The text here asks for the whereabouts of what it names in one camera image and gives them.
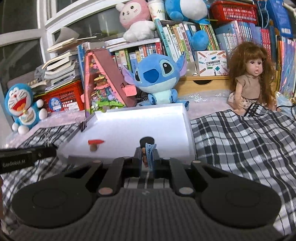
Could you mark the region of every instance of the plaid cloth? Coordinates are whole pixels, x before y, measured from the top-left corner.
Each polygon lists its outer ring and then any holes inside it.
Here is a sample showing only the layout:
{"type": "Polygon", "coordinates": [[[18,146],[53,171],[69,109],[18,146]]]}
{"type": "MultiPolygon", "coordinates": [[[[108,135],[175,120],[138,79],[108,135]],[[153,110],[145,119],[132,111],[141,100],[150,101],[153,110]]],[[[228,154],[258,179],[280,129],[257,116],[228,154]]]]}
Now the plaid cloth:
{"type": "MultiPolygon", "coordinates": [[[[78,128],[78,124],[70,124],[64,126],[48,127],[38,129],[31,137],[24,141],[21,147],[32,147],[45,145],[47,142],[55,144],[57,147],[69,135],[78,128]]],[[[12,211],[11,201],[21,188],[43,180],[45,178],[57,175],[66,170],[74,168],[75,165],[61,162],[57,157],[38,160],[35,166],[2,174],[2,198],[4,208],[4,219],[1,226],[6,234],[10,234],[19,225],[12,211]]],[[[142,172],[140,178],[132,177],[125,180],[125,188],[169,188],[169,181],[165,179],[154,179],[152,173],[142,172]]]]}
{"type": "Polygon", "coordinates": [[[273,188],[282,201],[274,227],[295,230],[295,120],[252,104],[245,117],[226,110],[191,125],[198,160],[273,188]]]}

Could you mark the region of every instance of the black ribbed surface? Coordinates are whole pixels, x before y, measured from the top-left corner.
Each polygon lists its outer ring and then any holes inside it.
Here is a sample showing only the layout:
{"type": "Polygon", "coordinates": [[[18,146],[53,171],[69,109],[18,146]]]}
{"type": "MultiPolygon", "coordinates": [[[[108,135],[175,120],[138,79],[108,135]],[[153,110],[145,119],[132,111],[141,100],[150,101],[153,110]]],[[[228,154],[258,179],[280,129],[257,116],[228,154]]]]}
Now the black ribbed surface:
{"type": "Polygon", "coordinates": [[[122,189],[99,198],[90,212],[71,225],[38,230],[22,225],[15,241],[274,241],[281,237],[272,225],[239,230],[217,224],[195,200],[171,189],[122,189]]]}

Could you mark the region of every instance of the blue and white plush toy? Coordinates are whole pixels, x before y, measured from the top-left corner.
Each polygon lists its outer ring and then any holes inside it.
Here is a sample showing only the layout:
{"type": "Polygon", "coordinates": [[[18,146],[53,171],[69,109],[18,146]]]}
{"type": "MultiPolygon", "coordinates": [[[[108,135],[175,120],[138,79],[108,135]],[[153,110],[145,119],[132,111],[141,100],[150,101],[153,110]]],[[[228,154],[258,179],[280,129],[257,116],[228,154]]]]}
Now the blue and white plush toy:
{"type": "MultiPolygon", "coordinates": [[[[196,23],[209,24],[206,20],[207,5],[203,0],[165,0],[165,10],[171,20],[189,21],[196,23]]],[[[193,34],[191,45],[196,51],[202,51],[207,48],[209,37],[203,30],[193,34]]]]}
{"type": "Polygon", "coordinates": [[[141,102],[140,106],[183,103],[188,110],[189,101],[179,100],[178,92],[173,89],[180,76],[185,75],[186,66],[185,53],[177,62],[165,55],[152,54],[139,62],[134,75],[125,67],[122,69],[122,74],[128,84],[135,85],[148,93],[149,102],[141,102]]]}
{"type": "Polygon", "coordinates": [[[15,117],[12,125],[13,131],[26,134],[40,120],[47,117],[47,110],[41,109],[43,100],[33,103],[33,92],[28,85],[16,84],[12,86],[6,97],[5,106],[8,113],[15,117]]]}

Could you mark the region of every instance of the red plastic basket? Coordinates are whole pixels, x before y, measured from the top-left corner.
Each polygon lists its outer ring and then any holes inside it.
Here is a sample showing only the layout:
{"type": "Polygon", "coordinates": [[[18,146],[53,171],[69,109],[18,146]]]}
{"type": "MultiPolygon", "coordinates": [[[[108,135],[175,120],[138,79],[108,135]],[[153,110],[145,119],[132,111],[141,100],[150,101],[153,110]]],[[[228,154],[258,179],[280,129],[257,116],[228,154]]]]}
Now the red plastic basket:
{"type": "Polygon", "coordinates": [[[84,104],[80,98],[82,94],[83,88],[81,80],[79,80],[37,98],[44,101],[44,107],[48,112],[63,110],[79,111],[84,110],[84,104]]]}
{"type": "Polygon", "coordinates": [[[226,24],[233,20],[258,23],[256,5],[231,1],[216,1],[210,8],[218,24],[226,24]]]}

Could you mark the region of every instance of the doll's brown shirt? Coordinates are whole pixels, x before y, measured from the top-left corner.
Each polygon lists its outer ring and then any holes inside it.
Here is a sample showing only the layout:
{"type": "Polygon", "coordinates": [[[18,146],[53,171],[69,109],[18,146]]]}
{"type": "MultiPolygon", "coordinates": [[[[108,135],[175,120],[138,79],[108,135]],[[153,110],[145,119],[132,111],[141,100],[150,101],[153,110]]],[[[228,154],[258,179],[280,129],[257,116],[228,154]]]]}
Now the doll's brown shirt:
{"type": "Polygon", "coordinates": [[[260,95],[259,77],[253,78],[251,75],[242,75],[236,77],[242,85],[242,97],[246,99],[258,99],[260,95]]]}

